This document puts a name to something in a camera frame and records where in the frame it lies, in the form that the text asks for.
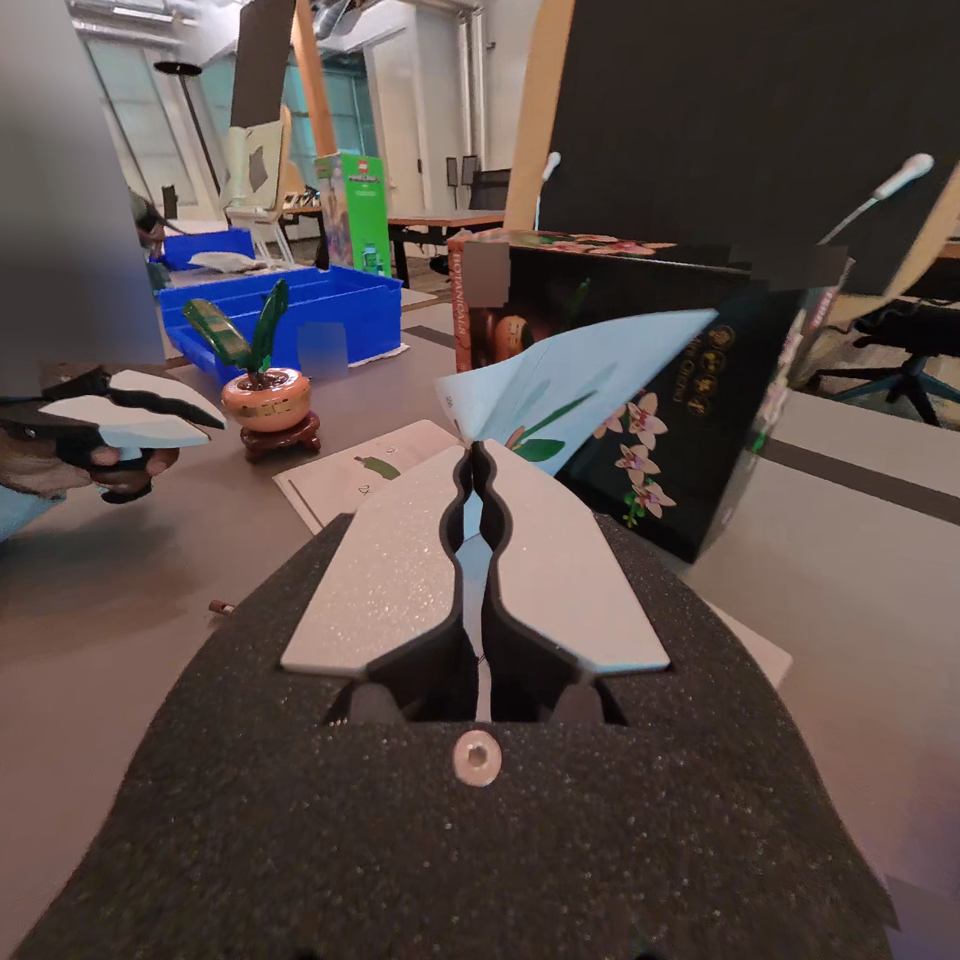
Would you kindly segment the building instruction booklet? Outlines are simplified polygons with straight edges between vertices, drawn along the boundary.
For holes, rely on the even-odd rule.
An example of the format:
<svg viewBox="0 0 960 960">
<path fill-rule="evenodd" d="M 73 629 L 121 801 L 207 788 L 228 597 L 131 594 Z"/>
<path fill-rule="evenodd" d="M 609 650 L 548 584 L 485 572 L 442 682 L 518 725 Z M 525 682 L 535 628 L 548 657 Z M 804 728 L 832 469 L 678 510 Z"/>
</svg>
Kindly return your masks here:
<svg viewBox="0 0 960 960">
<path fill-rule="evenodd" d="M 313 532 L 351 520 L 281 666 L 369 680 L 398 702 L 445 687 L 470 644 L 457 554 L 478 526 L 491 552 L 481 638 L 492 674 L 548 701 L 581 676 L 666 670 L 592 511 L 554 476 L 714 318 L 680 311 L 559 334 L 438 381 L 459 438 L 423 420 L 277 476 Z"/>
</svg>

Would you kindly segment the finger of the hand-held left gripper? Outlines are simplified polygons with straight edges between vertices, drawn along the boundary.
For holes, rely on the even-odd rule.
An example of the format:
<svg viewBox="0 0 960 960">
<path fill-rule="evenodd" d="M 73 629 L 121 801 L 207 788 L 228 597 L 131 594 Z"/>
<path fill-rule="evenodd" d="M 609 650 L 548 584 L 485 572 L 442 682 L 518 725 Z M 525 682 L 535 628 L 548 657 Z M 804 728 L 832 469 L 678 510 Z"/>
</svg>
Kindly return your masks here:
<svg viewBox="0 0 960 960">
<path fill-rule="evenodd" d="M 127 409 L 177 417 L 192 426 L 227 427 L 218 407 L 176 378 L 124 369 L 109 376 L 108 397 Z"/>
<path fill-rule="evenodd" d="M 101 395 L 56 400 L 40 406 L 39 413 L 95 426 L 96 447 L 171 450 L 210 441 L 207 433 L 179 416 L 120 406 Z"/>
</svg>

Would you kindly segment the grey desk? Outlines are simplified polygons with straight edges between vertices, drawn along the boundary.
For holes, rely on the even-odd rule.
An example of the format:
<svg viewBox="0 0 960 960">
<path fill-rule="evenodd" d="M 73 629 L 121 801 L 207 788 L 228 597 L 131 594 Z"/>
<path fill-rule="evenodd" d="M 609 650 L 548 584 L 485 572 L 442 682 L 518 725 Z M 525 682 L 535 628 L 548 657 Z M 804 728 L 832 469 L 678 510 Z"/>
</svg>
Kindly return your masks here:
<svg viewBox="0 0 960 960">
<path fill-rule="evenodd" d="M 74 491 L 2 545 L 2 958 L 65 886 L 150 721 L 235 602 L 308 541 L 235 430 L 127 507 Z M 788 653 L 779 688 L 888 883 L 896 958 L 958 958 L 958 433 L 795 393 L 690 567 Z"/>
</svg>

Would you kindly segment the black orchid toy set box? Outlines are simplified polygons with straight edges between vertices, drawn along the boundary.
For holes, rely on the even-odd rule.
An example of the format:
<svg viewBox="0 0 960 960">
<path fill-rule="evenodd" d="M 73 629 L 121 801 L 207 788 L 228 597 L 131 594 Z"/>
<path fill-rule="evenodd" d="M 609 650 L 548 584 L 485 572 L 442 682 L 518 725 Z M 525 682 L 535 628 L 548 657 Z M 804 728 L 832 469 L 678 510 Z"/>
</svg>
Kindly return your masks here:
<svg viewBox="0 0 960 960">
<path fill-rule="evenodd" d="M 447 241 L 457 373 L 438 395 L 682 561 L 721 532 L 845 246 L 678 246 L 491 229 Z"/>
</svg>

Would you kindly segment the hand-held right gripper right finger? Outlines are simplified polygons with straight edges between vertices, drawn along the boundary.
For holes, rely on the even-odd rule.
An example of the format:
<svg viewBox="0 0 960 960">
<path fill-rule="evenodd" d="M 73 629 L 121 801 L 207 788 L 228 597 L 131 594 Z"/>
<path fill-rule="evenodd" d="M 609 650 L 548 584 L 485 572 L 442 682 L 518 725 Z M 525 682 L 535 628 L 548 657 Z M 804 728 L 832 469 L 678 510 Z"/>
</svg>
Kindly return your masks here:
<svg viewBox="0 0 960 960">
<path fill-rule="evenodd" d="M 665 671 L 670 658 L 591 509 L 494 440 L 477 442 L 490 608 L 526 646 L 592 677 Z"/>
</svg>

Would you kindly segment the toy flower pot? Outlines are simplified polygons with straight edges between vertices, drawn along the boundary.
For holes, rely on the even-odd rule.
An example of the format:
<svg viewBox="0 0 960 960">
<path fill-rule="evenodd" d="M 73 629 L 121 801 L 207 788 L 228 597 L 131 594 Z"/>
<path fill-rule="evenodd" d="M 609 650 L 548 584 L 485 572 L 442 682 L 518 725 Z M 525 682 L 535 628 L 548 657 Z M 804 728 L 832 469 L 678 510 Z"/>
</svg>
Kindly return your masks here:
<svg viewBox="0 0 960 960">
<path fill-rule="evenodd" d="M 306 451 L 317 455 L 320 419 L 312 411 L 309 379 L 299 370 L 273 367 L 252 378 L 246 372 L 222 387 L 221 404 L 241 428 L 246 461 Z"/>
</svg>

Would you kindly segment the person's left hand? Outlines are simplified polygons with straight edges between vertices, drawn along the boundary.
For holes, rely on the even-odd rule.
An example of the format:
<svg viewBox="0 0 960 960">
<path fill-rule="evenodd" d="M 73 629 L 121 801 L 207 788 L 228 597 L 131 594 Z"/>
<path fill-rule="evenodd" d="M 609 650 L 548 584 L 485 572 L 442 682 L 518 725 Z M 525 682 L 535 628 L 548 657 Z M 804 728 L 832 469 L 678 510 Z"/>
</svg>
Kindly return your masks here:
<svg viewBox="0 0 960 960">
<path fill-rule="evenodd" d="M 90 467 L 79 468 L 62 461 L 49 439 L 15 438 L 1 432 L 1 485 L 15 492 L 41 498 L 64 496 L 72 490 L 98 486 L 120 496 L 132 496 L 178 461 L 181 451 L 154 450 L 141 470 L 121 470 L 121 452 L 99 447 L 90 454 Z"/>
</svg>

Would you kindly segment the silver vertical pipe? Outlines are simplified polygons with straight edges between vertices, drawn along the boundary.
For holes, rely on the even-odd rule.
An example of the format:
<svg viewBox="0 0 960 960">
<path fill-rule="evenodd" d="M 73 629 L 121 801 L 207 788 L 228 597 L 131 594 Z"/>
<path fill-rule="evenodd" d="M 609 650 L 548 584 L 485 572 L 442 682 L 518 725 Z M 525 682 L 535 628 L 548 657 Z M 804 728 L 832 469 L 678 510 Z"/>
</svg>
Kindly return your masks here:
<svg viewBox="0 0 960 960">
<path fill-rule="evenodd" d="M 457 39 L 462 106 L 462 145 L 476 158 L 480 170 L 487 169 L 488 123 L 488 36 L 485 7 L 481 2 L 459 2 Z"/>
</svg>

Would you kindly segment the green toy set box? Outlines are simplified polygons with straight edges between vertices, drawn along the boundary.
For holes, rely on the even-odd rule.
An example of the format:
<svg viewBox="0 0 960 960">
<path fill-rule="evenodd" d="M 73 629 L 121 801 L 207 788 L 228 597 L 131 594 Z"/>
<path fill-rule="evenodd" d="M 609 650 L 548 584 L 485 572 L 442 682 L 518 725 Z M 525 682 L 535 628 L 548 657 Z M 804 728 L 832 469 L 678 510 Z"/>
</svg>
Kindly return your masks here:
<svg viewBox="0 0 960 960">
<path fill-rule="evenodd" d="M 383 163 L 337 152 L 314 160 L 323 232 L 331 265 L 392 276 Z"/>
</svg>

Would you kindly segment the blue plastic bin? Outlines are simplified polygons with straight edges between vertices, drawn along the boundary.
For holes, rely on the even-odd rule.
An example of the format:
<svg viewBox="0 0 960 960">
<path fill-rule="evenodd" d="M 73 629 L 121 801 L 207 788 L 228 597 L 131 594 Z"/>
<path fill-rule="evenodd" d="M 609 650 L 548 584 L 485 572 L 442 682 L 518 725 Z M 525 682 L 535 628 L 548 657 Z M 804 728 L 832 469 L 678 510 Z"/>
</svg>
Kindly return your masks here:
<svg viewBox="0 0 960 960">
<path fill-rule="evenodd" d="M 272 366 L 299 370 L 299 347 L 307 349 L 309 365 L 326 347 L 339 350 L 348 365 L 401 344 L 402 282 L 333 266 L 260 270 L 162 290 L 159 311 L 171 345 L 214 381 L 233 380 L 241 370 L 219 362 L 183 307 L 191 299 L 209 301 L 251 341 L 262 306 L 280 279 L 289 284 L 290 302 L 275 332 Z"/>
<path fill-rule="evenodd" d="M 190 258 L 195 254 L 206 251 L 235 252 L 256 258 L 252 234 L 246 229 L 236 227 L 200 233 L 170 234 L 165 238 L 163 250 L 162 262 L 169 273 L 206 271 L 222 276 L 242 275 L 242 273 L 222 274 L 213 270 L 191 269 L 189 266 Z"/>
</svg>

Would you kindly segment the white rounded-tip rod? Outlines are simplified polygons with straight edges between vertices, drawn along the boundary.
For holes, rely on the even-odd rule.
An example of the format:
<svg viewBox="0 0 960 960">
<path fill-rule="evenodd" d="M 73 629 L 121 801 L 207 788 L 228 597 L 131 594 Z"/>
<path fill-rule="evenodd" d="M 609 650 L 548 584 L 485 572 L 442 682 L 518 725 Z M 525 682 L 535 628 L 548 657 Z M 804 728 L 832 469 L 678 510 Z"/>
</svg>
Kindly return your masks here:
<svg viewBox="0 0 960 960">
<path fill-rule="evenodd" d="M 557 150 L 552 150 L 549 152 L 542 174 L 540 178 L 540 183 L 537 188 L 536 198 L 535 198 L 535 207 L 534 207 L 534 231 L 540 231 L 541 223 L 541 209 L 542 209 L 542 198 L 544 193 L 544 188 L 551 179 L 553 173 L 559 166 L 562 160 L 561 154 Z"/>
<path fill-rule="evenodd" d="M 928 153 L 915 153 L 908 157 L 894 174 L 877 186 L 871 192 L 869 198 L 863 201 L 855 210 L 846 216 L 844 220 L 837 223 L 818 241 L 817 245 L 829 245 L 838 234 L 845 231 L 846 228 L 856 222 L 865 212 L 889 200 L 901 190 L 905 189 L 906 186 L 925 177 L 930 173 L 933 166 L 934 157 Z"/>
</svg>

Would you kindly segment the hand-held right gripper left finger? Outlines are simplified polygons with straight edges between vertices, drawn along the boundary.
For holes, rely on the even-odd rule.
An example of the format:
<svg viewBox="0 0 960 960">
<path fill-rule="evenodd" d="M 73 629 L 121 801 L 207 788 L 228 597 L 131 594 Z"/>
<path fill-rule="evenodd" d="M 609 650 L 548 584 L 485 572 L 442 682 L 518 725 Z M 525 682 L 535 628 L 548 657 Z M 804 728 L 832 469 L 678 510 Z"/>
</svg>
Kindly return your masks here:
<svg viewBox="0 0 960 960">
<path fill-rule="evenodd" d="M 454 614 L 470 453 L 451 445 L 355 511 L 280 664 L 368 673 Z"/>
</svg>

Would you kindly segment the brown-topped office desk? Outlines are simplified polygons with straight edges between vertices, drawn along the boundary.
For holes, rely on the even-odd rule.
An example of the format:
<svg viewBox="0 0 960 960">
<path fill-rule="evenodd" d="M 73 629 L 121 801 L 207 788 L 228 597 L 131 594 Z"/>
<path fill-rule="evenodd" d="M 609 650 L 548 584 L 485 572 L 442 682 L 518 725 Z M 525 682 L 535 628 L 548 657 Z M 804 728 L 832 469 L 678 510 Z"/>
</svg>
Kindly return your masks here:
<svg viewBox="0 0 960 960">
<path fill-rule="evenodd" d="M 452 213 L 392 214 L 388 216 L 388 235 L 392 248 L 395 277 L 403 287 L 410 287 L 407 263 L 407 245 L 445 247 L 450 236 L 466 231 L 470 234 L 499 228 L 503 225 L 503 210 L 458 210 Z"/>
</svg>

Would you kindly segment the black floor lamp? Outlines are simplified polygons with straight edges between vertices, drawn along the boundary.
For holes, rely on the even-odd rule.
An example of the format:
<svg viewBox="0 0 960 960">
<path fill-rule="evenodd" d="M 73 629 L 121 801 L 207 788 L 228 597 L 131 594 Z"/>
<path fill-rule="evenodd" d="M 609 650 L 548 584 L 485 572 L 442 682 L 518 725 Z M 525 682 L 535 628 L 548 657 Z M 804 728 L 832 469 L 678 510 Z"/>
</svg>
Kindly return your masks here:
<svg viewBox="0 0 960 960">
<path fill-rule="evenodd" d="M 182 100 L 186 105 L 186 109 L 198 141 L 199 149 L 202 153 L 203 160 L 210 176 L 210 181 L 214 188 L 214 193 L 219 198 L 221 196 L 220 177 L 210 152 L 210 147 L 206 138 L 203 123 L 201 122 L 192 96 L 193 88 L 191 86 L 191 82 L 202 76 L 202 67 L 185 61 L 160 60 L 153 65 L 153 69 L 160 75 L 177 80 L 181 91 Z"/>
</svg>

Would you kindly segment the large black cardboard board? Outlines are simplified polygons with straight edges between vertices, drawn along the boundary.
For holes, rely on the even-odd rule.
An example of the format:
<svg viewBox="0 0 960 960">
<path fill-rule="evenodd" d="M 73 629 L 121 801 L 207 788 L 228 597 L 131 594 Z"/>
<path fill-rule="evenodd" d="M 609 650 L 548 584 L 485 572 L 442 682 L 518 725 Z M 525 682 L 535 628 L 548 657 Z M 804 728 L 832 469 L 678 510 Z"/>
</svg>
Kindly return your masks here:
<svg viewBox="0 0 960 960">
<path fill-rule="evenodd" d="M 958 222 L 958 2 L 542 2 L 504 226 L 813 245 L 915 154 L 932 170 L 834 238 L 897 296 Z"/>
</svg>

